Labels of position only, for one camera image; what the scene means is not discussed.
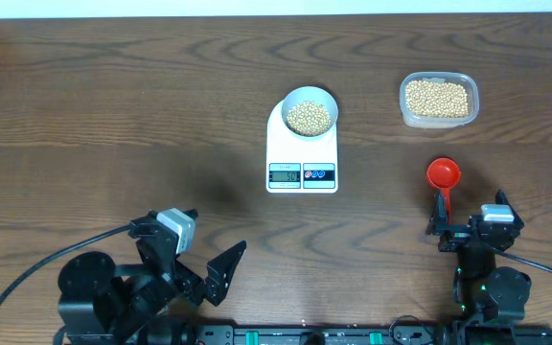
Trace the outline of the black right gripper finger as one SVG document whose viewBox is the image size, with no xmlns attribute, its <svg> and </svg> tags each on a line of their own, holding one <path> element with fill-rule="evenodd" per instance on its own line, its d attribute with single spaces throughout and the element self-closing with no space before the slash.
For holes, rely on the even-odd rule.
<svg viewBox="0 0 552 345">
<path fill-rule="evenodd" d="M 510 202 L 502 189 L 499 189 L 494 196 L 494 203 L 510 206 Z"/>
<path fill-rule="evenodd" d="M 449 227 L 447 198 L 438 190 L 434 195 L 434 207 L 425 232 L 428 235 L 442 235 Z"/>
</svg>

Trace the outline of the red measuring scoop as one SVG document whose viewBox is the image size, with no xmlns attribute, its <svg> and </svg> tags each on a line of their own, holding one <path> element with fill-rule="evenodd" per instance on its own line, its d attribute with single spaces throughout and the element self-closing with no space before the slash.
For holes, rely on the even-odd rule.
<svg viewBox="0 0 552 345">
<path fill-rule="evenodd" d="M 454 160 L 441 157 L 433 160 L 426 169 L 427 182 L 444 198 L 448 222 L 452 223 L 450 192 L 457 186 L 461 178 L 461 171 Z"/>
</svg>

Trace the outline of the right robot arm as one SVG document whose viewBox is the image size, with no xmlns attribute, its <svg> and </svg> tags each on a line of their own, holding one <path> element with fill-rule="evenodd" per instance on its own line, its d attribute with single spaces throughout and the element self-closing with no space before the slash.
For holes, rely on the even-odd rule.
<svg viewBox="0 0 552 345">
<path fill-rule="evenodd" d="M 440 238 L 438 250 L 457 256 L 453 279 L 455 302 L 463 316 L 449 327 L 462 344 L 470 329 L 502 328 L 514 335 L 514 323 L 523 319 L 530 296 L 531 278 L 514 268 L 497 266 L 495 256 L 515 243 L 524 222 L 506 195 L 498 191 L 493 204 L 481 206 L 464 225 L 452 224 L 447 198 L 438 191 L 427 232 Z"/>
</svg>

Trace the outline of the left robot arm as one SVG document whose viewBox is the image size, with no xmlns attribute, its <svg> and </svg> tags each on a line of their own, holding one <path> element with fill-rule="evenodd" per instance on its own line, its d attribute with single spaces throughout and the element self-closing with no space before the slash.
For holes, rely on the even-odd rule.
<svg viewBox="0 0 552 345">
<path fill-rule="evenodd" d="M 176 298 L 218 306 L 246 250 L 240 241 L 207 264 L 200 277 L 181 263 L 190 250 L 197 212 L 150 211 L 130 222 L 139 264 L 115 264 L 99 251 L 70 260 L 58 276 L 58 313 L 73 344 L 197 344 L 196 327 L 164 315 Z"/>
</svg>

